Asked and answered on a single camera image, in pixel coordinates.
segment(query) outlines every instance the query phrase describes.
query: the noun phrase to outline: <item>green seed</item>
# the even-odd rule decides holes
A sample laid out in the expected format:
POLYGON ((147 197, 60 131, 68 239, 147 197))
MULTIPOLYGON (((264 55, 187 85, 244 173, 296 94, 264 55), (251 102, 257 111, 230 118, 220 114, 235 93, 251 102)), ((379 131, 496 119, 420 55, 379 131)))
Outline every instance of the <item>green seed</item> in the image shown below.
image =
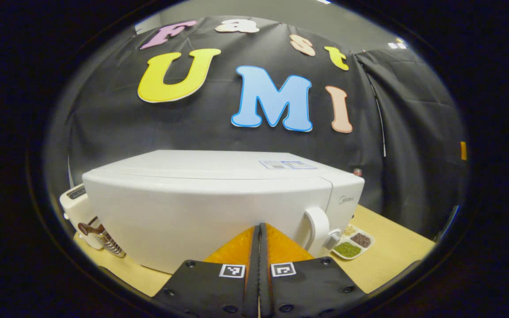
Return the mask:
POLYGON ((361 251, 359 247, 351 245, 350 243, 347 242, 339 244, 339 246, 336 246, 334 250, 339 252, 341 255, 345 257, 354 257, 356 255, 359 255, 361 251))

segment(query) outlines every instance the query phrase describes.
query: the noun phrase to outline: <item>screw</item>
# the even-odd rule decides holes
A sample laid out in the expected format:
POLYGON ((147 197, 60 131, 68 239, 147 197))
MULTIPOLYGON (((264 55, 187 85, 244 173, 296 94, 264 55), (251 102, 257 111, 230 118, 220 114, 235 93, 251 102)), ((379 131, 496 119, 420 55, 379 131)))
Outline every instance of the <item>screw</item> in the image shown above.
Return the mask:
POLYGON ((228 312, 229 314, 234 314, 235 312, 237 312, 237 310, 239 309, 233 305, 227 305, 223 307, 223 311, 228 312))
POLYGON ((291 312, 293 310, 293 305, 285 304, 285 305, 280 306, 280 308, 278 310, 280 310, 281 312, 291 312))
POLYGON ((174 296, 176 295, 176 293, 174 292, 174 290, 171 290, 171 289, 164 289, 164 294, 168 295, 168 296, 174 296))

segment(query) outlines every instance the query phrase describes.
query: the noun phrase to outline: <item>white tray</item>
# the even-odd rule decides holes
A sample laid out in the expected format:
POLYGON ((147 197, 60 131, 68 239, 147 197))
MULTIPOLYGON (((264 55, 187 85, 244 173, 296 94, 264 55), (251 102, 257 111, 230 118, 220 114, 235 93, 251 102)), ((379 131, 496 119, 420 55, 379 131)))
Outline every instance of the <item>white tray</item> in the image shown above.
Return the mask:
POLYGON ((339 240, 339 243, 337 243, 337 245, 335 245, 335 247, 343 244, 343 243, 349 243, 351 244, 352 246, 356 246, 358 248, 361 249, 360 253, 358 253, 357 255, 353 256, 353 257, 345 257, 343 255, 341 255, 341 253, 335 251, 335 248, 333 248, 331 251, 334 252, 335 254, 337 254, 337 256, 343 258, 344 260, 352 260, 354 258, 357 258, 359 257, 362 253, 366 252, 370 247, 372 247, 374 245, 374 237, 368 233, 366 233, 365 231, 363 230, 360 230, 358 229, 356 226, 354 226, 355 229, 357 229, 357 231, 353 234, 351 234, 350 236, 346 236, 346 235, 343 235, 341 237, 341 240, 339 240), (361 245, 359 245, 358 243, 356 243, 355 241, 351 240, 351 237, 354 237, 355 235, 357 234, 362 234, 362 235, 365 235, 366 237, 368 237, 370 239, 370 244, 368 247, 362 247, 361 245))

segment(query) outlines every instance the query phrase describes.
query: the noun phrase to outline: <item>letter cutout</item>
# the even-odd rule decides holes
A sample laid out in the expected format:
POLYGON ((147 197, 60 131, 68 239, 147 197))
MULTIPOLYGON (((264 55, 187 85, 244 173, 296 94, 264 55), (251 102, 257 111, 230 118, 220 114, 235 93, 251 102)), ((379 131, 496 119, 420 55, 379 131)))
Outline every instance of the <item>letter cutout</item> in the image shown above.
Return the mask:
POLYGON ((309 121, 308 91, 311 82, 301 76, 290 75, 280 90, 272 82, 264 68, 239 66, 237 73, 243 77, 243 91, 239 112, 231 117, 238 127, 259 127, 262 117, 257 114, 257 101, 271 127, 275 127, 288 107, 288 116, 282 124, 293 131, 311 131, 309 121))
POLYGON ((315 56, 315 50, 311 48, 313 44, 306 39, 302 38, 301 36, 297 34, 291 34, 290 35, 290 44, 293 46, 293 48, 297 49, 298 51, 304 53, 307 56, 315 56))
POLYGON ((192 95, 204 84, 212 58, 220 53, 221 50, 218 49, 190 52, 190 56, 194 57, 190 72, 178 84, 164 84, 164 75, 168 66, 180 57, 181 53, 167 53, 151 58, 137 89, 139 97, 146 102, 169 102, 192 95))
POLYGON ((324 46, 327 51, 329 51, 329 58, 331 58, 331 62, 337 67, 339 67, 343 71, 348 71, 349 66, 343 63, 343 60, 347 60, 347 57, 339 52, 338 48, 333 48, 332 46, 324 46))
POLYGON ((254 32, 258 32, 259 28, 256 27, 256 22, 252 20, 244 20, 244 19, 233 19, 233 20, 225 20, 221 22, 221 25, 216 27, 216 31, 218 32, 243 32, 247 34, 252 34, 254 32))
POLYGON ((334 86, 325 86, 325 90, 331 95, 331 101, 333 101, 333 114, 335 115, 335 119, 331 123, 331 127, 334 131, 340 133, 350 133, 353 131, 353 125, 349 123, 347 105, 345 104, 347 93, 345 93, 343 89, 334 86))
POLYGON ((152 46, 161 45, 168 41, 167 36, 175 37, 184 31, 184 28, 191 27, 196 24, 196 21, 188 21, 177 24, 172 24, 171 26, 164 26, 158 30, 158 33, 147 42, 147 44, 141 46, 141 50, 150 48, 152 46))

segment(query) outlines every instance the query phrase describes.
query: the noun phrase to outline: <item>black backdrop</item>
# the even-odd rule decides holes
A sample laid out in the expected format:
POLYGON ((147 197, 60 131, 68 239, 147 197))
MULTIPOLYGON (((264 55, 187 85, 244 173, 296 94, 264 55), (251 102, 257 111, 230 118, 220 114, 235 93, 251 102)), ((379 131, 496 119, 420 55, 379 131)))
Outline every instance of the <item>black backdrop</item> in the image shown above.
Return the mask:
POLYGON ((460 142, 466 137, 449 92, 418 55, 410 49, 352 54, 343 45, 266 19, 214 16, 197 21, 145 50, 140 47, 157 29, 139 35, 121 32, 79 69, 58 101, 48 135, 46 174, 55 197, 69 189, 68 164, 78 185, 86 171, 156 149, 283 151, 349 172, 361 169, 366 180, 361 205, 428 238, 438 233, 464 191, 460 142), (215 30, 230 19, 253 20, 260 30, 215 30), (291 34, 308 39, 316 55, 295 50, 291 34), (324 46, 345 54, 349 70, 331 63, 324 46), (189 53, 206 48, 222 52, 213 58, 197 92, 164 103, 137 96, 150 58, 182 53, 164 77, 172 84, 188 74, 189 53), (264 68, 277 88, 290 75, 309 79, 312 131, 270 127, 266 121, 256 128, 232 125, 242 93, 242 78, 235 70, 242 65, 264 68), (331 128, 334 114, 327 85, 347 93, 351 133, 331 128))
MULTIPOLYGON (((143 316, 58 250, 24 177, 26 131, 41 128, 49 100, 72 75, 53 66, 140 4, 119 1, 104 10, 81 1, 0 3, 0 316, 143 316)), ((458 97, 471 137, 475 169, 465 211, 479 211, 442 265, 371 316, 509 316, 509 241, 495 240, 509 229, 509 3, 476 11, 469 2, 351 6, 396 19, 440 52, 430 61, 439 61, 434 65, 458 97)))

